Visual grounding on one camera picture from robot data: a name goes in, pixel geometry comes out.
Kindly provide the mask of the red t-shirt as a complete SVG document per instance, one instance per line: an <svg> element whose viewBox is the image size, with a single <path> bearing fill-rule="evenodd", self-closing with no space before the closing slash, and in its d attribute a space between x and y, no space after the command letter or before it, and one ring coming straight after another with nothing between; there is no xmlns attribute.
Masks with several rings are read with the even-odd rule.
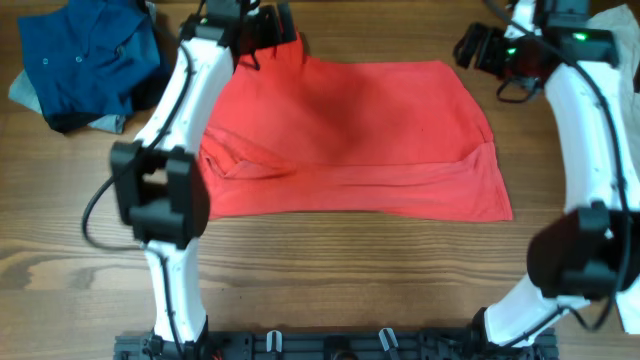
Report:
<svg viewBox="0 0 640 360"><path fill-rule="evenodd" d="M258 69L237 66L202 139L212 218L512 219L492 129L449 65L329 62L298 41L256 57Z"/></svg>

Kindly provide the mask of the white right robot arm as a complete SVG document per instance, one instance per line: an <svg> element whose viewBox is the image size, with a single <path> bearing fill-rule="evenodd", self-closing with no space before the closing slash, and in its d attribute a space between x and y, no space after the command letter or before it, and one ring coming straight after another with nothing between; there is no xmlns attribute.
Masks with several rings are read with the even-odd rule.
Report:
<svg viewBox="0 0 640 360"><path fill-rule="evenodd" d="M620 55L608 30L551 25L510 37L481 23L453 55L461 67L542 90L559 133L565 212L531 240L525 276L469 329L475 355L506 354L595 302L611 307L639 275L639 180L619 106Z"/></svg>

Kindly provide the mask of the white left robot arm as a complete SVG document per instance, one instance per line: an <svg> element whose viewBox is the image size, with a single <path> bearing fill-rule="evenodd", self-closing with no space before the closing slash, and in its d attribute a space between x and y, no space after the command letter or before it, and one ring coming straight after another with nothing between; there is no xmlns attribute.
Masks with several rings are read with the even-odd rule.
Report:
<svg viewBox="0 0 640 360"><path fill-rule="evenodd" d="M182 25L176 64L152 118L132 142L111 149L119 214L148 261L157 311L149 333L116 338L117 359L210 357L197 262L210 200L198 151L239 58L248 56L250 67L258 69L257 50L297 38L286 3L209 6Z"/></svg>

